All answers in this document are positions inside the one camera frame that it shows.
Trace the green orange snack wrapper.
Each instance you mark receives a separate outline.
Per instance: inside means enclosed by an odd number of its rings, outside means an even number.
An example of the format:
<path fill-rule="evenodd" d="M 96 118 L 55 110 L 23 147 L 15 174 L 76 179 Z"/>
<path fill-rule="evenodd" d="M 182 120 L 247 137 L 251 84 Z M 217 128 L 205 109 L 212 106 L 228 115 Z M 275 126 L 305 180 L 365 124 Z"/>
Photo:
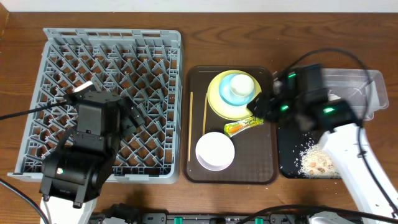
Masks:
<path fill-rule="evenodd" d="M 229 138 L 235 136 L 236 134 L 239 134 L 242 131 L 245 131 L 249 128 L 253 128 L 255 126 L 262 125 L 264 123 L 264 120 L 261 118 L 257 118 L 255 116 L 251 116 L 239 121 L 235 121 L 233 123 L 228 123 L 224 126 L 224 133 L 227 135 Z"/>

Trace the white bowl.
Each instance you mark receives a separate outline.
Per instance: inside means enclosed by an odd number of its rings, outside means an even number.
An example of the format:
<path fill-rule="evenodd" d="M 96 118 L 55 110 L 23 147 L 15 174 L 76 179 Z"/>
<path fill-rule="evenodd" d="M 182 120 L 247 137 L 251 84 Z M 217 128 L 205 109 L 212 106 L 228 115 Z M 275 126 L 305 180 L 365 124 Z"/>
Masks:
<path fill-rule="evenodd" d="M 206 170 L 218 172 L 229 167 L 235 156 L 232 140 L 219 132 L 204 134 L 195 146 L 195 155 Z"/>

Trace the pile of rice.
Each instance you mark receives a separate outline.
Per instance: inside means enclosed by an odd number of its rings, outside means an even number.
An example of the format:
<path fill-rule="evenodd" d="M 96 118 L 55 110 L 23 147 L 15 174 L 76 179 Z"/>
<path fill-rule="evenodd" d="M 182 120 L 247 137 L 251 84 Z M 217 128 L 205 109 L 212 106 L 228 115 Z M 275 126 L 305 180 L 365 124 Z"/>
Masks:
<path fill-rule="evenodd" d="M 340 174 L 330 157 L 313 139 L 300 144 L 302 150 L 294 159 L 299 176 L 309 179 L 339 179 Z"/>

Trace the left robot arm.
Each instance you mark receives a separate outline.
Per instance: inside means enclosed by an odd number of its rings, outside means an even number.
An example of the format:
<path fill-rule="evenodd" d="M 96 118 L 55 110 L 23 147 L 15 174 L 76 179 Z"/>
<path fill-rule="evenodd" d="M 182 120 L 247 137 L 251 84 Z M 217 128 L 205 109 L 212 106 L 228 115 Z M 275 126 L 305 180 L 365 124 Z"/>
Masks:
<path fill-rule="evenodd" d="M 113 92 L 79 91 L 64 99 L 78 122 L 43 160 L 40 207 L 44 223 L 88 223 L 121 141 L 144 119 L 128 97 Z"/>

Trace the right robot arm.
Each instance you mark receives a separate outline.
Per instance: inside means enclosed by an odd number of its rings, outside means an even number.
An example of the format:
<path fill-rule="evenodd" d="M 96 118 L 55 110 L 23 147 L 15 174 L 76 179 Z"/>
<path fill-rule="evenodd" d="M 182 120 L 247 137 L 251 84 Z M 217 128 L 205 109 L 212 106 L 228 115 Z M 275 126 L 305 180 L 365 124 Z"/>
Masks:
<path fill-rule="evenodd" d="M 331 100 L 330 69 L 320 64 L 287 68 L 273 81 L 273 91 L 258 94 L 248 110 L 258 118 L 302 131 L 322 131 L 319 146 L 338 169 L 364 223 L 397 223 L 397 190 L 371 149 L 350 103 Z"/>

